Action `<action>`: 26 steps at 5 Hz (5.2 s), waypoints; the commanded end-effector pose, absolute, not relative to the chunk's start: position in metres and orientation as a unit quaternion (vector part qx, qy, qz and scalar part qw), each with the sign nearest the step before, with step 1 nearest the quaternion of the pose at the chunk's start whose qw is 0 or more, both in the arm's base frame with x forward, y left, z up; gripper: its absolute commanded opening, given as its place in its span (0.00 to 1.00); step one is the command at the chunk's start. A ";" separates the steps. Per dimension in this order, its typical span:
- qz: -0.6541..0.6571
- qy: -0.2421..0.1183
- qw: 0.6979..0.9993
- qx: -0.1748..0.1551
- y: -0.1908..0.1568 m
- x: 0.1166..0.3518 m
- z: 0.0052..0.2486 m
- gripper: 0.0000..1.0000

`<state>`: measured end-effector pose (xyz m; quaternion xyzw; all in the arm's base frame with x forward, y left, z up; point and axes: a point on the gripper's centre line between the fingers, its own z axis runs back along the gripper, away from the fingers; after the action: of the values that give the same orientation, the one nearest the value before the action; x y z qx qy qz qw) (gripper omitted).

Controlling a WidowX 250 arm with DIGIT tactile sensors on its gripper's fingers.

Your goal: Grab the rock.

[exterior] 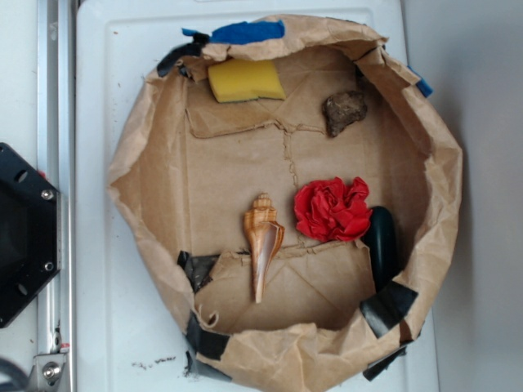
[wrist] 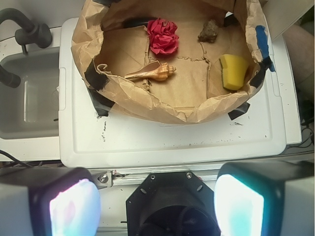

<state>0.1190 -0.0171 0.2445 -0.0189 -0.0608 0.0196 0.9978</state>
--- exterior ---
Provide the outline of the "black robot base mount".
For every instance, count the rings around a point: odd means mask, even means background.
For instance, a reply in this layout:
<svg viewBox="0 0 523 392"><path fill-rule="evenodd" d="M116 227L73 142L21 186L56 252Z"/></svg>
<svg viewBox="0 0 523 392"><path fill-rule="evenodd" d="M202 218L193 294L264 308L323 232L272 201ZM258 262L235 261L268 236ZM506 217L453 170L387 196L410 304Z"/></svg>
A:
<svg viewBox="0 0 523 392"><path fill-rule="evenodd" d="M56 276L59 191L1 143L1 327Z"/></svg>

